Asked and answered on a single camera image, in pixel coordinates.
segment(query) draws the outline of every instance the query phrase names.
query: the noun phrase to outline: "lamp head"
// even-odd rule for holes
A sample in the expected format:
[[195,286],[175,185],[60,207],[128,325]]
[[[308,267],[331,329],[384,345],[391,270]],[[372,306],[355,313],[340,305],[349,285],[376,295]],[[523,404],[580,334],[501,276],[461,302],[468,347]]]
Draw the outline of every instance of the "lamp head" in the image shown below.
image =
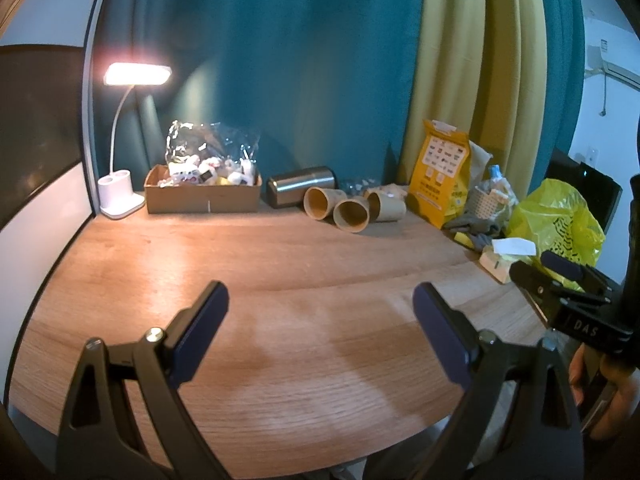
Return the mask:
[[168,66],[144,63],[113,63],[104,74],[104,84],[109,86],[161,85],[171,75]]

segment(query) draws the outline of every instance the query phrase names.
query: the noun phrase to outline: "yellow curtain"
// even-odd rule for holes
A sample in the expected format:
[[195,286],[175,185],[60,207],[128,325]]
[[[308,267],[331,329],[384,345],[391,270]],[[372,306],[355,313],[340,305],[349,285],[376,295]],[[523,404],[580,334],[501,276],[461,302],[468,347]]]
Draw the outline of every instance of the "yellow curtain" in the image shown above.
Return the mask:
[[467,130],[476,104],[484,0],[423,0],[420,44],[398,182],[408,182],[424,140],[423,119]]
[[542,0],[424,0],[418,63],[398,180],[411,179],[424,130],[437,119],[468,130],[526,195],[546,85]]

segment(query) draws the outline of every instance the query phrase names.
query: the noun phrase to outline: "brown paper cup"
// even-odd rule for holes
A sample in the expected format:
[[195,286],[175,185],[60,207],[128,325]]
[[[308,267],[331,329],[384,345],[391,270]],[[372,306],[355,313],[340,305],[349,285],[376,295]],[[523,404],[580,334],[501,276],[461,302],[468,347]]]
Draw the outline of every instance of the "brown paper cup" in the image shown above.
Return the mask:
[[314,220],[327,218],[334,210],[335,205],[347,198],[347,194],[340,189],[323,189],[310,187],[306,190],[302,201],[305,212]]
[[363,196],[338,202],[334,209],[334,221],[343,231],[359,233],[369,225],[369,202]]
[[372,222],[395,222],[406,214],[404,200],[394,198],[382,191],[371,191],[367,195],[369,215]]

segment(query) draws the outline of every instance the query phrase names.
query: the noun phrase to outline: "lamp base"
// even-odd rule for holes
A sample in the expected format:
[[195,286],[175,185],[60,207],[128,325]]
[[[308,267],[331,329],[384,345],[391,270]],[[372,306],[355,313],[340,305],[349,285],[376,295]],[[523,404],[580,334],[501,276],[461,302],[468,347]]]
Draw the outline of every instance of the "lamp base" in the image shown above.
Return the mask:
[[118,170],[98,180],[100,211],[107,218],[119,220],[140,209],[145,197],[133,192],[129,170]]

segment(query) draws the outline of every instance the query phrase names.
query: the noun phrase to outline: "white basket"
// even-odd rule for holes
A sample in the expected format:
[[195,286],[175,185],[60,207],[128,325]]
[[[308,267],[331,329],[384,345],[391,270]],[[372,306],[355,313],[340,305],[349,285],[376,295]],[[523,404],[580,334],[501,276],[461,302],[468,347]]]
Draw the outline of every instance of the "white basket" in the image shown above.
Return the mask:
[[495,195],[490,195],[475,187],[466,198],[465,212],[484,220],[495,219],[506,206]]

